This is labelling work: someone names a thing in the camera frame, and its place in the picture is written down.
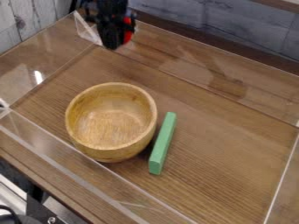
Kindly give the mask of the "wooden bowl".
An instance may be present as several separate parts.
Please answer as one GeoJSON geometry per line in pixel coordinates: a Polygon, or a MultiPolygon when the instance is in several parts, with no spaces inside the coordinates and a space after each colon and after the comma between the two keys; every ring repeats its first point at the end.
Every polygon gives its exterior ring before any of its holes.
{"type": "Polygon", "coordinates": [[[65,129],[76,149],[103,163],[136,156],[153,138],[156,123],[153,97],[124,82],[89,87],[65,109],[65,129]]]}

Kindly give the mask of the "green rectangular block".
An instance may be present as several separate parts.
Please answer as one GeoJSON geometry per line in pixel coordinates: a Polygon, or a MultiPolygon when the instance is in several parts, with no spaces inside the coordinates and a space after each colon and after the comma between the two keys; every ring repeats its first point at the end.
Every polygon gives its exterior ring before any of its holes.
{"type": "Polygon", "coordinates": [[[148,171],[153,175],[159,175],[164,168],[164,160],[169,148],[169,144],[173,138],[173,130],[176,126],[176,114],[167,112],[163,119],[163,125],[159,131],[159,135],[153,144],[151,157],[148,160],[148,171]]]}

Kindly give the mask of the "clear acrylic front wall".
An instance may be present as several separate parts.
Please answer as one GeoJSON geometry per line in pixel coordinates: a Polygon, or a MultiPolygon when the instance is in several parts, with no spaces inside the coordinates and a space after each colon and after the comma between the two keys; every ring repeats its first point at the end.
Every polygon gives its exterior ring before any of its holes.
{"type": "Polygon", "coordinates": [[[0,158],[91,224],[195,224],[2,103],[0,158]]]}

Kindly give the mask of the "black metal bracket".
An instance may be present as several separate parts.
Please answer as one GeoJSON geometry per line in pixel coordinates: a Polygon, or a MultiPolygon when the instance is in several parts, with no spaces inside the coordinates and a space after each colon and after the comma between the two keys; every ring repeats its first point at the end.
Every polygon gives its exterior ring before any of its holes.
{"type": "Polygon", "coordinates": [[[27,196],[25,214],[39,221],[39,224],[67,224],[59,216],[31,196],[27,196]]]}

